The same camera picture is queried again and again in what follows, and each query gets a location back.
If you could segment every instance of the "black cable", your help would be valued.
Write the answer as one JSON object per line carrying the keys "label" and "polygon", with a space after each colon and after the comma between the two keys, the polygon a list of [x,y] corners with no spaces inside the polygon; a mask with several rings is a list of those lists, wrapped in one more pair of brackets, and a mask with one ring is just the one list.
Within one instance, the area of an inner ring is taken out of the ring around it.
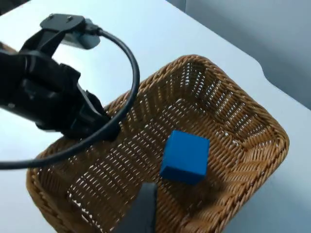
{"label": "black cable", "polygon": [[81,151],[85,150],[86,148],[89,148],[93,143],[99,141],[103,134],[106,134],[109,131],[111,131],[111,129],[116,124],[118,124],[120,121],[122,121],[125,118],[126,114],[128,113],[128,111],[131,109],[132,105],[134,104],[136,95],[138,93],[138,88],[139,88],[138,63],[133,53],[131,52],[131,50],[120,39],[118,39],[114,35],[100,28],[97,28],[97,30],[95,31],[96,31],[96,34],[98,34],[99,36],[103,36],[111,40],[112,42],[114,42],[120,49],[123,50],[123,52],[126,54],[128,59],[130,60],[132,70],[133,70],[133,83],[132,83],[130,95],[126,103],[124,104],[124,106],[116,113],[114,117],[112,117],[112,119],[107,124],[101,127],[97,132],[95,132],[88,138],[81,140],[79,143],[73,145],[72,147],[65,149],[63,151],[57,152],[46,158],[0,162],[0,170],[44,167],[44,166],[48,166],[48,165],[60,162],[62,160],[68,159],[80,153]]}

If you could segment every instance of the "blue cube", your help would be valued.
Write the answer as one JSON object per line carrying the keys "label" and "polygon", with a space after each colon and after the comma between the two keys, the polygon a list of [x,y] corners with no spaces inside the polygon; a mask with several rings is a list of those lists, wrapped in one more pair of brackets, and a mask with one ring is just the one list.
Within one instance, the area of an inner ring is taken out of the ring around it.
{"label": "blue cube", "polygon": [[207,172],[209,140],[174,130],[166,142],[160,176],[197,184]]}

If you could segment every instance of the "white wall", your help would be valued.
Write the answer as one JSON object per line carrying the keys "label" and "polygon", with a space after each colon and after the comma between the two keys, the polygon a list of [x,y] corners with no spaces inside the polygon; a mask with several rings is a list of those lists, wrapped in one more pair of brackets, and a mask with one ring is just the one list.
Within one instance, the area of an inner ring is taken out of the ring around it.
{"label": "white wall", "polygon": [[310,9],[310,0],[186,2],[188,15],[257,59],[267,79],[311,109]]}

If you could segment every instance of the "woven basket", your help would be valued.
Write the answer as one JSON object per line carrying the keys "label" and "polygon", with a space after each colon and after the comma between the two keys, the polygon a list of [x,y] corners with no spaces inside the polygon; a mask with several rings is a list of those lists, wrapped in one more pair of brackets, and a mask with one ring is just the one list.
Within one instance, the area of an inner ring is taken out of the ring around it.
{"label": "woven basket", "polygon": [[[114,115],[125,102],[108,107]],[[220,232],[284,160],[289,139],[270,114],[207,58],[183,56],[143,81],[116,141],[30,169],[27,188],[60,233],[110,232],[142,182],[156,182],[157,233]],[[210,139],[206,179],[196,186],[159,177],[165,142],[177,129]],[[61,138],[38,157],[76,141]]]}

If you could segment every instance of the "white table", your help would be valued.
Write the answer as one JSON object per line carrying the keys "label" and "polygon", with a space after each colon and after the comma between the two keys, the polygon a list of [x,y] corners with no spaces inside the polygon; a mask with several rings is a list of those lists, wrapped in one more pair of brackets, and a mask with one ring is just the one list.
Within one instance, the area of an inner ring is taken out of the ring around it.
{"label": "white table", "polygon": [[[50,13],[77,14],[121,38],[136,56],[142,79],[184,54],[199,54],[220,66],[285,128],[288,157],[226,228],[226,232],[310,232],[311,111],[264,77],[260,64],[164,0],[32,0],[1,16],[0,41],[20,49]],[[93,50],[61,46],[59,62],[82,73],[80,84],[107,104],[130,88],[131,68],[124,54],[102,40]],[[35,157],[57,133],[0,111],[0,158]],[[0,172],[0,232],[54,232],[32,203],[25,170]]]}

